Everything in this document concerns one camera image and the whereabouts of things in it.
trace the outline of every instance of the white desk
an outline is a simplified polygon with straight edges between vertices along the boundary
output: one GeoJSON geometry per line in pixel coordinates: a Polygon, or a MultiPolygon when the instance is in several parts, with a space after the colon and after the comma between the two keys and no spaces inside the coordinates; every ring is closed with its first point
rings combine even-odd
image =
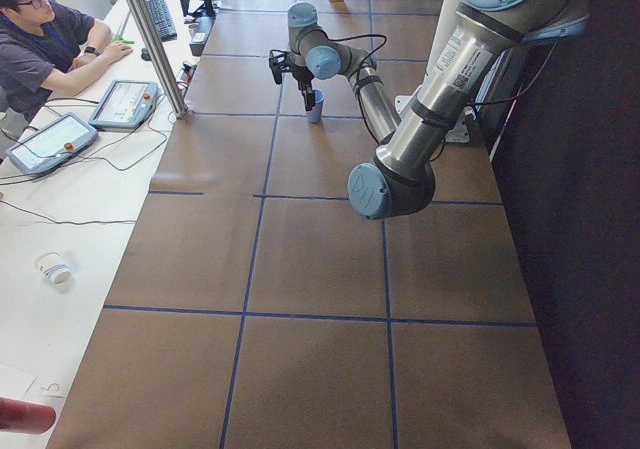
{"type": "MultiPolygon", "coordinates": [[[[178,74],[183,61],[194,60],[179,0],[167,2],[178,39],[164,43],[164,48],[178,74]]],[[[109,13],[106,22],[114,32],[127,12],[125,1],[119,0],[109,13]]],[[[79,97],[100,99],[114,79],[158,80],[152,64],[140,58],[143,41],[133,17],[123,35],[135,41],[134,53],[112,65],[79,97]]],[[[88,118],[93,107],[55,110],[62,114],[73,110],[88,118]]],[[[43,108],[32,124],[42,127],[56,117],[43,108]]],[[[118,167],[129,166],[168,137],[173,122],[170,104],[161,100],[138,131],[128,137],[102,132],[83,155],[95,154],[118,167]]],[[[102,160],[78,162],[76,158],[46,178],[0,186],[0,191],[6,202],[58,221],[135,220],[164,147],[124,172],[102,160]]],[[[18,174],[8,159],[0,166],[0,178],[18,174]]],[[[23,376],[21,383],[18,377],[9,388],[0,385],[0,396],[50,405],[60,414],[132,230],[131,223],[57,225],[0,204],[0,381],[10,374],[23,376]],[[72,267],[72,278],[62,285],[45,280],[34,265],[37,257],[50,251],[59,252],[72,267]]],[[[51,432],[38,436],[0,432],[0,447],[43,448],[51,432]]]]}

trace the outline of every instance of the keyboard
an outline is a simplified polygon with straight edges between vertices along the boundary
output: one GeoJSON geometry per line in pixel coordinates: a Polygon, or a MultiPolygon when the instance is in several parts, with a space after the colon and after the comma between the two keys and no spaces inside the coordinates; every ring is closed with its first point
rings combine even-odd
{"type": "Polygon", "coordinates": [[[168,41],[171,39],[176,39],[178,37],[178,33],[176,32],[176,27],[173,25],[173,19],[171,18],[171,13],[169,12],[167,1],[148,0],[147,7],[149,8],[149,12],[151,13],[153,23],[158,30],[160,40],[168,41]]]}

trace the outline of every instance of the wristwatch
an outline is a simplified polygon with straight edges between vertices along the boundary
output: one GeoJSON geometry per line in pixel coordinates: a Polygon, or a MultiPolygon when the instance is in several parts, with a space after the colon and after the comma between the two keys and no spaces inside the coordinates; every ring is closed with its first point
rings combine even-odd
{"type": "Polygon", "coordinates": [[[93,54],[96,57],[98,57],[100,54],[102,54],[99,50],[97,50],[95,47],[93,46],[87,46],[84,48],[84,53],[85,54],[93,54]]]}

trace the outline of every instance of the black cable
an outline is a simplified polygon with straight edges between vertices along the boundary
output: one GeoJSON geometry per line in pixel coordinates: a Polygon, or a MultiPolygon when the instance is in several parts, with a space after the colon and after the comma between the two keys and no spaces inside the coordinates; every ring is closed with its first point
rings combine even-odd
{"type": "Polygon", "coordinates": [[[367,132],[369,133],[371,138],[376,142],[376,144],[380,144],[380,141],[378,141],[378,138],[375,136],[375,134],[371,130],[371,127],[369,127],[369,123],[367,122],[367,118],[364,114],[364,107],[362,105],[362,96],[360,95],[359,83],[360,83],[360,71],[364,67],[364,63],[367,61],[367,59],[370,59],[375,52],[379,51],[387,43],[387,36],[385,36],[384,34],[360,34],[357,36],[344,37],[342,39],[329,39],[329,40],[331,42],[344,42],[344,41],[352,41],[354,39],[363,39],[365,37],[370,37],[370,38],[379,37],[379,38],[382,38],[382,42],[374,50],[372,50],[371,52],[368,52],[367,55],[362,58],[362,60],[360,61],[360,64],[358,64],[358,67],[356,69],[356,84],[355,84],[357,88],[356,100],[358,101],[358,107],[360,108],[360,115],[362,116],[362,121],[364,122],[364,126],[367,129],[367,132]]]}
{"type": "Polygon", "coordinates": [[[554,44],[553,46],[551,46],[551,49],[549,49],[549,53],[547,54],[547,57],[543,61],[542,65],[540,66],[540,69],[538,69],[538,72],[536,72],[535,76],[533,76],[533,78],[531,79],[529,84],[527,84],[527,86],[523,90],[519,91],[515,96],[508,97],[506,99],[499,99],[499,100],[496,100],[496,101],[470,102],[470,103],[468,103],[466,105],[466,107],[490,106],[490,105],[493,105],[493,104],[503,104],[505,102],[513,102],[513,101],[519,99],[520,97],[524,96],[529,91],[529,89],[531,89],[533,87],[533,84],[536,82],[538,77],[540,77],[540,74],[542,74],[542,71],[546,67],[546,65],[549,62],[549,60],[551,59],[551,55],[553,54],[553,51],[555,51],[557,46],[558,46],[557,43],[554,44]]]}
{"type": "Polygon", "coordinates": [[[81,97],[52,97],[51,99],[47,99],[45,105],[54,101],[79,101],[79,102],[88,102],[90,104],[100,104],[100,101],[92,101],[91,99],[82,99],[81,97]]]}
{"type": "Polygon", "coordinates": [[[62,117],[62,114],[60,114],[58,111],[56,111],[55,109],[52,109],[51,107],[47,106],[46,104],[43,106],[46,110],[53,112],[56,116],[58,117],[62,117]]]}
{"type": "MultiPolygon", "coordinates": [[[[25,127],[22,129],[22,132],[24,132],[25,130],[27,130],[29,127],[33,127],[33,126],[25,126],[25,127]]],[[[4,127],[1,127],[1,126],[0,126],[0,131],[2,131],[2,134],[4,134],[4,137],[6,137],[7,139],[9,139],[10,141],[18,142],[18,140],[17,140],[17,139],[15,139],[11,134],[9,134],[7,131],[5,131],[5,130],[4,130],[4,127]]]]}
{"type": "Polygon", "coordinates": [[[471,110],[473,111],[473,115],[476,118],[476,121],[478,121],[478,124],[481,124],[480,111],[478,111],[478,108],[476,106],[471,106],[471,110]]]}
{"type": "Polygon", "coordinates": [[[45,107],[49,109],[51,107],[91,107],[91,106],[87,104],[47,104],[45,107]]]}
{"type": "MultiPolygon", "coordinates": [[[[79,161],[78,161],[78,160],[75,160],[75,161],[74,161],[74,160],[70,159],[69,161],[67,161],[67,162],[65,162],[65,163],[63,163],[63,164],[61,164],[61,165],[60,165],[59,167],[57,167],[56,169],[61,168],[61,167],[72,166],[72,165],[74,165],[74,164],[79,164],[79,163],[82,163],[82,162],[85,162],[85,161],[88,161],[88,160],[101,160],[101,161],[105,161],[107,164],[109,164],[109,165],[110,165],[111,167],[113,167],[115,170],[117,170],[117,171],[121,171],[121,172],[128,171],[129,169],[133,168],[134,166],[136,166],[137,164],[139,164],[140,162],[142,162],[145,158],[147,158],[148,156],[150,156],[151,154],[153,154],[156,150],[158,150],[158,149],[159,149],[159,148],[160,148],[160,147],[161,147],[165,142],[167,142],[167,140],[168,140],[168,137],[167,137],[167,135],[166,135],[166,134],[164,134],[164,133],[163,133],[163,132],[161,132],[161,131],[158,131],[157,129],[154,129],[153,127],[151,127],[151,122],[152,122],[152,120],[153,120],[153,116],[155,115],[155,112],[156,112],[156,110],[158,109],[158,106],[160,105],[160,103],[162,102],[162,100],[163,100],[162,98],[164,98],[164,97],[166,97],[166,95],[165,95],[165,94],[160,94],[160,96],[158,96],[158,100],[156,101],[156,104],[154,105],[154,107],[153,107],[152,111],[149,113],[149,116],[148,116],[148,118],[147,118],[147,119],[148,119],[148,121],[149,121],[149,122],[147,123],[147,126],[149,127],[149,129],[150,129],[151,131],[153,131],[153,132],[156,132],[156,133],[160,134],[160,135],[162,136],[162,141],[161,141],[161,142],[159,142],[159,143],[158,143],[156,146],[154,146],[150,151],[148,151],[147,153],[145,153],[142,157],[140,157],[139,159],[137,159],[137,160],[136,160],[136,161],[134,161],[133,163],[131,163],[130,165],[128,165],[128,166],[126,166],[126,167],[118,167],[118,166],[116,166],[115,164],[113,164],[113,163],[112,163],[109,159],[107,159],[106,157],[94,157],[94,156],[95,156],[95,154],[97,154],[98,152],[102,151],[103,149],[106,149],[107,147],[112,146],[112,145],[114,145],[114,144],[117,144],[117,143],[119,143],[119,142],[123,141],[124,139],[126,139],[127,137],[130,137],[134,132],[137,132],[137,131],[138,131],[139,127],[138,127],[138,128],[136,128],[134,131],[131,131],[131,132],[129,132],[129,133],[127,133],[127,134],[125,134],[125,135],[124,135],[123,137],[121,137],[120,139],[118,139],[118,140],[116,140],[116,141],[113,141],[113,142],[110,142],[109,144],[105,144],[104,146],[102,146],[102,147],[98,148],[97,150],[95,150],[94,152],[92,152],[91,154],[89,154],[88,156],[82,156],[82,155],[80,155],[80,154],[75,154],[75,155],[74,155],[74,157],[76,157],[76,158],[80,159],[79,161]]],[[[26,126],[23,130],[26,130],[26,129],[28,129],[28,128],[35,129],[36,131],[38,130],[38,128],[36,128],[36,127],[34,127],[34,126],[26,126]]],[[[36,154],[36,153],[35,153],[35,152],[33,152],[33,151],[31,150],[31,148],[30,148],[29,146],[27,146],[26,144],[24,144],[24,143],[22,143],[22,142],[18,141],[17,139],[14,139],[14,138],[10,137],[10,136],[9,136],[9,135],[4,131],[4,129],[2,129],[1,127],[0,127],[0,130],[5,134],[5,136],[7,136],[7,137],[8,137],[9,139],[11,139],[12,141],[17,142],[17,143],[18,143],[18,144],[20,144],[21,146],[26,147],[26,148],[27,148],[27,150],[28,150],[29,152],[31,152],[31,154],[33,154],[35,157],[38,157],[38,158],[41,158],[41,159],[47,159],[47,158],[57,157],[57,154],[50,155],[50,156],[41,156],[41,155],[39,155],[39,154],[36,154]]],[[[29,179],[25,179],[25,180],[21,180],[21,181],[13,181],[13,182],[8,182],[8,183],[0,183],[0,186],[9,186],[9,185],[13,185],[13,184],[21,184],[21,183],[24,183],[24,182],[32,182],[32,181],[36,181],[36,180],[38,180],[38,179],[40,179],[40,178],[42,178],[42,177],[44,177],[44,176],[46,176],[46,175],[50,174],[51,172],[53,172],[53,171],[46,172],[46,173],[44,173],[44,174],[40,174],[40,173],[31,173],[31,174],[18,174],[18,175],[14,175],[14,176],[2,177],[2,178],[0,178],[0,180],[4,180],[4,179],[13,179],[13,178],[17,178],[17,177],[29,177],[29,179]]]]}
{"type": "Polygon", "coordinates": [[[36,217],[40,217],[42,219],[45,219],[53,224],[69,224],[72,226],[88,226],[89,224],[135,224],[136,221],[135,219],[124,219],[121,221],[82,221],[82,222],[77,222],[77,221],[56,221],[55,219],[52,219],[48,216],[44,216],[42,214],[38,214],[37,212],[33,212],[33,211],[29,211],[27,209],[23,209],[21,207],[18,206],[14,206],[13,204],[5,201],[5,200],[0,200],[0,203],[2,204],[6,204],[9,207],[13,207],[15,210],[20,211],[20,212],[24,212],[26,214],[31,214],[33,216],[36,217]]]}
{"type": "Polygon", "coordinates": [[[444,152],[444,146],[446,146],[446,145],[447,145],[447,136],[442,138],[442,145],[440,146],[440,152],[438,152],[438,155],[435,156],[435,157],[432,157],[431,159],[429,159],[429,162],[433,162],[433,161],[437,160],[442,155],[442,153],[444,152]]]}

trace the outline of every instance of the silver metal tube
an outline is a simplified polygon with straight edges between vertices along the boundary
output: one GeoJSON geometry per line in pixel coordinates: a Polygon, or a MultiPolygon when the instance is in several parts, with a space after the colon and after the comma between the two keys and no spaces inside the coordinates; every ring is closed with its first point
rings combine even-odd
{"type": "Polygon", "coordinates": [[[513,43],[458,13],[458,27],[447,49],[409,102],[411,111],[376,155],[391,171],[418,180],[424,165],[469,97],[475,95],[498,55],[513,43]]]}
{"type": "Polygon", "coordinates": [[[145,0],[126,1],[129,5],[131,14],[133,15],[133,19],[136,21],[136,24],[140,29],[142,39],[144,40],[146,47],[149,49],[151,62],[158,78],[160,79],[160,85],[169,99],[176,117],[182,118],[187,111],[187,106],[176,82],[167,54],[164,52],[164,48],[162,47],[160,36],[153,24],[153,19],[149,13],[147,3],[145,0]]]}
{"type": "MultiPolygon", "coordinates": [[[[364,67],[359,71],[359,80],[368,76],[375,76],[376,71],[372,67],[364,67]]],[[[356,90],[358,78],[356,74],[349,79],[351,87],[356,90]]],[[[394,132],[400,124],[400,115],[396,111],[381,82],[371,82],[360,88],[360,100],[365,117],[369,121],[369,128],[378,141],[384,140],[394,132]]]]}

